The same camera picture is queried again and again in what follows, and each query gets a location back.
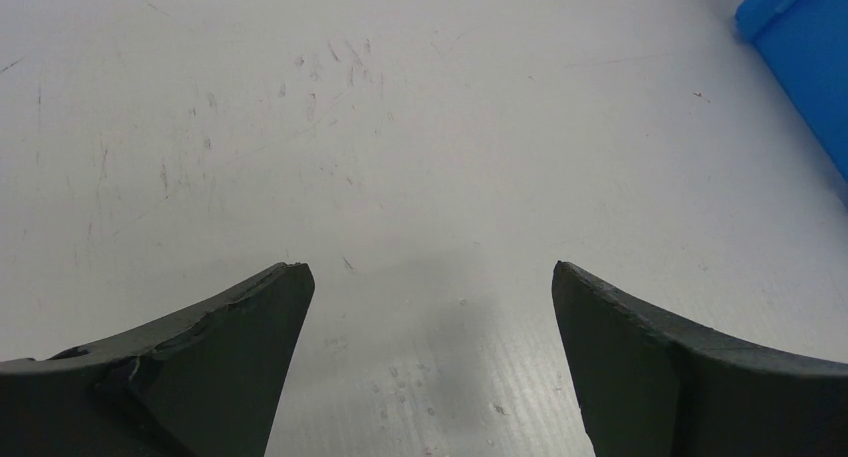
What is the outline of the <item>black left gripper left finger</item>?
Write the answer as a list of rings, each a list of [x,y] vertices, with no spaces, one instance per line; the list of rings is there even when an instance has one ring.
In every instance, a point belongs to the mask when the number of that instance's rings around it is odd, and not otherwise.
[[[261,456],[315,291],[275,264],[51,358],[1,365],[5,456]]]

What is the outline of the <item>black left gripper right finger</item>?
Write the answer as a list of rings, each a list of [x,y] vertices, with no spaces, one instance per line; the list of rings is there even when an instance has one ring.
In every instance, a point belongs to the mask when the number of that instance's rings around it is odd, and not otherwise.
[[[847,367],[748,342],[570,263],[552,301],[599,456],[843,456]]]

